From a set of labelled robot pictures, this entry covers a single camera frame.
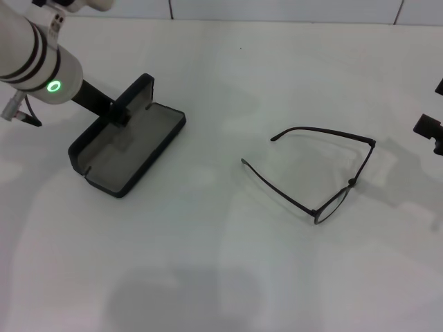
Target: white table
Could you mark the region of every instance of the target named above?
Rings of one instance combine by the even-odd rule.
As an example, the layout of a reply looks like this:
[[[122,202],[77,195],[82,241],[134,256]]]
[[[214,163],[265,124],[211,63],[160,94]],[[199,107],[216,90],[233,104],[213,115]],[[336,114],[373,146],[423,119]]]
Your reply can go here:
[[[92,113],[0,122],[1,332],[441,331],[443,158],[413,127],[443,119],[443,28],[70,17],[60,43],[114,98],[153,75],[188,123],[117,200],[69,163]],[[240,158],[317,208],[368,147],[269,142],[293,125],[377,140],[319,227]]]

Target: glasses temple arm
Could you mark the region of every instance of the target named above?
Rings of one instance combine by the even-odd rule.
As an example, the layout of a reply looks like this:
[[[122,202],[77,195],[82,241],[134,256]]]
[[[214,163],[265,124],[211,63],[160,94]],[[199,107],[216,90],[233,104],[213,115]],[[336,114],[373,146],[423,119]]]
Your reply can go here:
[[[315,127],[294,127],[286,129],[285,131],[279,133],[278,135],[271,138],[272,142],[275,142],[279,138],[281,138],[283,135],[289,133],[290,131],[295,130],[308,130],[308,131],[317,131],[318,133],[328,133],[330,135],[340,136],[344,138],[349,138],[351,140],[358,140],[359,142],[368,143],[371,146],[375,146],[375,141],[368,137],[358,136],[354,135],[353,133],[343,133],[342,131],[337,130],[331,130],[331,129],[323,129],[323,128],[315,128]]]
[[[276,187],[274,187],[272,184],[270,184],[270,182],[268,182],[267,179],[265,179],[263,176],[261,176],[255,169],[254,167],[252,167],[251,165],[249,165],[249,163],[242,159],[242,163],[244,165],[246,165],[247,167],[249,167],[251,169],[252,172],[255,173],[256,176],[259,177],[260,180],[262,180],[264,183],[266,183],[274,192],[276,192],[277,194],[279,194],[281,197],[283,197],[284,199],[286,199],[288,202],[294,204],[297,208],[303,210],[304,212],[308,213],[309,216],[314,216],[314,213],[312,212],[312,210],[308,209],[307,207],[301,205],[299,202],[293,200],[291,197],[289,197],[288,195],[286,195],[284,192],[280,191],[279,189],[277,189]]]

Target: black stripe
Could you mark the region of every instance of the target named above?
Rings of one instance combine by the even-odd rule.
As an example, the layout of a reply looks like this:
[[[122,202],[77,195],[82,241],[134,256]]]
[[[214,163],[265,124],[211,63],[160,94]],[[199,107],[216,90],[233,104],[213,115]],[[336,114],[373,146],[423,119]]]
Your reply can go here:
[[[32,89],[22,90],[22,91],[23,92],[34,92],[34,91],[44,88],[46,85],[48,85],[55,78],[55,76],[57,76],[58,71],[60,70],[61,63],[62,63],[62,56],[60,55],[60,49],[57,48],[57,61],[55,63],[55,67],[54,67],[54,70],[53,70],[53,73],[51,74],[51,76],[49,76],[49,78],[44,83],[41,83],[39,86],[36,86],[35,88],[32,88]]]
[[[38,28],[38,26],[35,26],[39,33],[40,33],[40,37],[42,38],[43,44],[42,44],[42,54],[40,55],[40,59],[37,63],[37,65],[35,66],[35,68],[33,70],[31,70],[28,74],[24,75],[22,78],[19,78],[18,80],[15,81],[8,81],[6,83],[9,84],[18,84],[18,83],[22,83],[25,82],[31,78],[33,78],[35,76],[35,74],[37,74],[39,72],[39,70],[42,68],[43,63],[46,59],[46,51],[48,50],[48,41],[46,40],[46,36],[43,34],[43,32]]]
[[[33,28],[33,32],[34,32],[34,49],[33,49],[32,53],[30,54],[28,61],[19,70],[15,71],[14,73],[9,74],[9,75],[0,76],[0,80],[9,80],[9,79],[14,78],[18,75],[23,74],[26,70],[29,69],[30,65],[34,62],[35,57],[37,56],[37,51],[39,50],[39,38],[37,35],[36,27],[34,27],[34,25],[30,22],[29,22],[29,24]]]

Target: glasses lens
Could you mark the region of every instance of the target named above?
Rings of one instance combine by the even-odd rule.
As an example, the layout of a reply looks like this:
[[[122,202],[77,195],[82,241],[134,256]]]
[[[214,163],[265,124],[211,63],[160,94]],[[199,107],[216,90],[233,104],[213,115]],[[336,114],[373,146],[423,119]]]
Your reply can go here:
[[[335,210],[338,209],[340,204],[345,200],[348,192],[349,189],[343,190],[343,192],[336,199],[334,199],[327,207],[325,207],[325,209],[321,212],[317,223],[322,223],[326,219],[328,219],[329,216],[333,214]]]

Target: cable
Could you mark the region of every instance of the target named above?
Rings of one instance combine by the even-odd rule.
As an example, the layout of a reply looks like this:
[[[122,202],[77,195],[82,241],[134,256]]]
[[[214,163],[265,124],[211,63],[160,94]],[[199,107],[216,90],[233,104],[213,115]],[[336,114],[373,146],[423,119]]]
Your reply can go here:
[[[25,97],[25,103],[26,106],[28,107],[29,113],[33,116],[34,120],[37,121],[40,126],[42,126],[42,121],[39,120],[39,118],[35,115],[33,108],[30,106],[28,96]]]

